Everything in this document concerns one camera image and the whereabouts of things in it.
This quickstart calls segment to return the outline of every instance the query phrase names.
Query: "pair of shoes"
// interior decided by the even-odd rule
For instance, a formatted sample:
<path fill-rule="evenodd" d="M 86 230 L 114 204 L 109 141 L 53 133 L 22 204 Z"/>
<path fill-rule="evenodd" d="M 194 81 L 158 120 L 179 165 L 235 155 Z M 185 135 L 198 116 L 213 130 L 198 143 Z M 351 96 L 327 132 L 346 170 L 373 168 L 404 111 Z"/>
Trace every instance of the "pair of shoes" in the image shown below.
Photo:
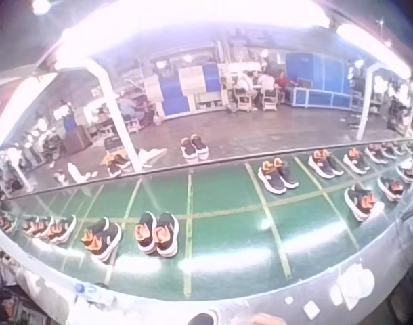
<path fill-rule="evenodd" d="M 192 134 L 192 137 L 187 137 L 181 140 L 181 151 L 188 164 L 197 163 L 200 160 L 208 159 L 209 148 L 202 142 L 199 135 Z"/>
<path fill-rule="evenodd" d="M 145 254 L 157 253 L 163 257 L 175 256 L 178 252 L 179 222 L 170 213 L 162 213 L 160 217 L 147 211 L 134 228 L 134 238 L 139 250 Z"/>
<path fill-rule="evenodd" d="M 357 174 L 363 175 L 368 172 L 370 167 L 364 161 L 363 155 L 356 148 L 350 149 L 347 154 L 343 156 L 343 162 Z"/>
<path fill-rule="evenodd" d="M 17 218 L 11 218 L 7 213 L 0 211 L 0 228 L 6 233 L 13 232 L 17 224 Z"/>
<path fill-rule="evenodd" d="M 111 161 L 107 163 L 107 172 L 111 178 L 118 177 L 123 169 L 128 168 L 131 165 L 131 161 L 125 159 L 120 154 L 115 155 Z"/>
<path fill-rule="evenodd" d="M 399 181 L 386 177 L 379 177 L 377 182 L 389 201 L 398 202 L 401 200 L 402 194 L 404 193 L 404 187 Z"/>
<path fill-rule="evenodd" d="M 376 199 L 371 191 L 354 185 L 352 188 L 345 190 L 345 202 L 353 211 L 355 218 L 363 222 L 369 218 L 375 206 Z"/>
<path fill-rule="evenodd" d="M 396 171 L 399 174 L 399 176 L 403 179 L 403 181 L 406 182 L 407 184 L 411 184 L 413 182 L 413 170 L 412 169 L 397 166 Z"/>
<path fill-rule="evenodd" d="M 364 152 L 374 163 L 383 165 L 388 163 L 383 153 L 383 147 L 380 144 L 369 144 L 369 146 L 364 149 Z"/>
<path fill-rule="evenodd" d="M 96 259 L 105 262 L 122 239 L 123 231 L 117 223 L 106 217 L 86 227 L 81 242 Z"/>
<path fill-rule="evenodd" d="M 309 166 L 321 177 L 332 179 L 343 174 L 343 170 L 336 164 L 334 157 L 328 150 L 316 150 L 309 157 Z"/>
<path fill-rule="evenodd" d="M 259 167 L 258 177 L 265 188 L 273 194 L 283 194 L 287 188 L 296 188 L 299 182 L 292 178 L 288 163 L 275 157 L 274 161 L 264 161 Z"/>

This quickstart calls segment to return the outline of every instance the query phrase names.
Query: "yellow line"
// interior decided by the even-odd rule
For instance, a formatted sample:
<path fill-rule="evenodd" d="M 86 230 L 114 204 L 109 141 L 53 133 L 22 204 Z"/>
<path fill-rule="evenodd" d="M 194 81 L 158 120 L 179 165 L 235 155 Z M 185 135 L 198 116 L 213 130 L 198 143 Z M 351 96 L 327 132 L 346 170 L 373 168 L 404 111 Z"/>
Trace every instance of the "yellow line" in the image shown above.
<path fill-rule="evenodd" d="M 306 168 L 306 166 L 298 159 L 297 157 L 294 157 L 295 162 L 301 167 L 302 170 L 309 176 L 310 180 L 316 185 L 316 187 L 322 191 L 322 196 L 326 199 L 328 204 L 332 207 L 333 211 L 336 213 L 336 216 L 343 222 L 345 229 L 347 230 L 348 236 L 351 239 L 351 241 L 354 244 L 354 247 L 358 250 L 359 249 L 359 244 L 357 243 L 357 240 L 355 239 L 351 229 L 349 229 L 348 223 L 345 221 L 343 218 L 342 214 L 339 212 L 337 209 L 336 205 L 334 205 L 333 201 L 329 197 L 329 195 L 324 191 L 323 187 L 321 184 L 318 182 L 318 180 L 311 174 L 311 172 Z"/>
<path fill-rule="evenodd" d="M 280 261 L 282 262 L 283 272 L 285 273 L 285 276 L 287 278 L 290 278 L 292 275 L 292 272 L 290 270 L 288 257 L 286 256 L 286 253 L 282 249 L 282 239 L 280 239 L 279 231 L 276 227 L 276 224 L 274 223 L 273 215 L 271 214 L 267 201 L 262 193 L 262 189 L 259 186 L 258 181 L 256 180 L 256 176 L 255 176 L 255 173 L 253 173 L 252 167 L 247 162 L 245 163 L 245 165 L 246 165 L 247 172 L 250 178 L 252 179 L 253 186 L 255 187 L 256 193 L 258 194 L 259 200 L 261 200 L 265 216 L 267 217 L 267 220 L 271 224 L 271 230 L 273 232 L 274 241 L 276 242 L 277 250 L 280 256 Z"/>
<path fill-rule="evenodd" d="M 186 253 L 184 259 L 187 261 L 192 259 L 193 255 L 193 218 L 190 215 L 193 214 L 193 169 L 188 171 L 187 178 L 187 215 L 189 216 L 186 221 Z M 192 295 L 192 273 L 187 271 L 184 273 L 184 296 L 190 298 Z"/>

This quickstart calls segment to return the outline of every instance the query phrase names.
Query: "chair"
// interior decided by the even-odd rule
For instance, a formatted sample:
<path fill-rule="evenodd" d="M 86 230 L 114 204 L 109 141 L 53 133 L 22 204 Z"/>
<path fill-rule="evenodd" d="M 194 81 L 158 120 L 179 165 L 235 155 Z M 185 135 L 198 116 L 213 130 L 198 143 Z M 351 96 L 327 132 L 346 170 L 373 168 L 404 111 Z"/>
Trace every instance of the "chair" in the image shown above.
<path fill-rule="evenodd" d="M 252 110 L 252 98 L 247 95 L 244 88 L 234 88 L 234 95 L 239 110 L 245 110 L 246 112 Z"/>
<path fill-rule="evenodd" d="M 278 102 L 277 89 L 265 90 L 265 93 L 262 97 L 263 110 L 274 110 L 277 112 L 277 102 Z"/>

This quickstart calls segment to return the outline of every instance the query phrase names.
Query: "fluorescent light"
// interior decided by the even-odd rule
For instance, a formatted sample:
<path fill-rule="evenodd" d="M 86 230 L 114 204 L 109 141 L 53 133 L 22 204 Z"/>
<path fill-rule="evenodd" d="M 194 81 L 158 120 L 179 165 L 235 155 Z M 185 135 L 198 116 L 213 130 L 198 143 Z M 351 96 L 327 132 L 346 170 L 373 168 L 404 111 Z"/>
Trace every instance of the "fluorescent light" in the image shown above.
<path fill-rule="evenodd" d="M 205 254 L 179 262 L 179 268 L 184 273 L 226 272 L 231 269 L 246 269 L 271 258 L 271 250 L 267 248 L 252 248 L 232 253 Z"/>
<path fill-rule="evenodd" d="M 337 34 L 346 41 L 374 56 L 399 77 L 403 79 L 410 78 L 410 67 L 386 47 L 384 43 L 380 42 L 376 37 L 365 30 L 354 25 L 342 24 L 337 28 Z"/>
<path fill-rule="evenodd" d="M 256 6 L 239 0 L 118 0 L 99 8 L 69 32 L 65 32 L 57 59 L 72 61 L 88 58 L 140 32 L 200 22 L 235 22 L 295 28 L 328 28 L 330 24 L 321 7 L 309 0 L 258 0 Z"/>

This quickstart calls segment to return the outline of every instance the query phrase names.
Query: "concrete floor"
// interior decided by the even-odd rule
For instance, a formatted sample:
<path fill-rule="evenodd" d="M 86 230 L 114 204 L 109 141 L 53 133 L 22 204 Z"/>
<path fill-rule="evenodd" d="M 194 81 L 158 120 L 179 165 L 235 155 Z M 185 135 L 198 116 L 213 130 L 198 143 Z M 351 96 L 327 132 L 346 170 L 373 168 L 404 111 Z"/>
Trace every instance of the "concrete floor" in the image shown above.
<path fill-rule="evenodd" d="M 168 120 L 158 127 L 147 127 L 139 134 L 132 134 L 131 139 L 138 148 L 167 148 L 167 154 L 157 161 L 153 168 L 171 167 L 185 163 L 180 143 L 183 137 L 189 137 L 192 133 L 202 136 L 210 147 L 210 160 L 354 142 L 357 131 L 341 121 L 348 115 L 348 112 L 340 110 L 291 108 L 287 105 L 282 105 L 277 112 L 229 114 L 219 111 Z M 383 119 L 371 116 L 363 140 L 395 137 L 399 137 L 398 134 L 386 130 L 386 122 Z M 103 147 L 94 146 L 61 158 L 52 170 L 48 169 L 48 165 L 35 169 L 32 176 L 37 180 L 37 190 L 57 186 L 53 174 L 57 169 L 66 171 L 68 162 L 74 163 L 83 174 L 98 171 L 97 178 L 107 178 L 105 166 L 100 165 L 105 155 Z"/>
<path fill-rule="evenodd" d="M 333 153 L 341 160 L 345 152 Z M 17 199 L 20 218 L 74 213 L 79 225 L 63 247 L 31 240 L 20 230 L 13 239 L 57 270 L 132 295 L 180 301 L 265 293 L 340 263 L 394 220 L 395 204 L 387 201 L 376 179 L 398 179 L 399 161 L 370 163 L 363 177 L 346 170 L 325 180 L 308 166 L 309 154 L 282 157 L 300 183 L 283 196 L 270 194 L 257 179 L 262 160 L 249 160 L 84 186 L 90 196 L 79 188 Z M 356 221 L 343 200 L 345 189 L 355 183 L 374 190 L 385 203 L 385 214 Z M 137 248 L 133 228 L 144 211 L 177 216 L 179 252 L 174 258 L 149 257 Z M 83 229 L 103 215 L 124 229 L 109 265 L 92 259 L 79 240 Z"/>

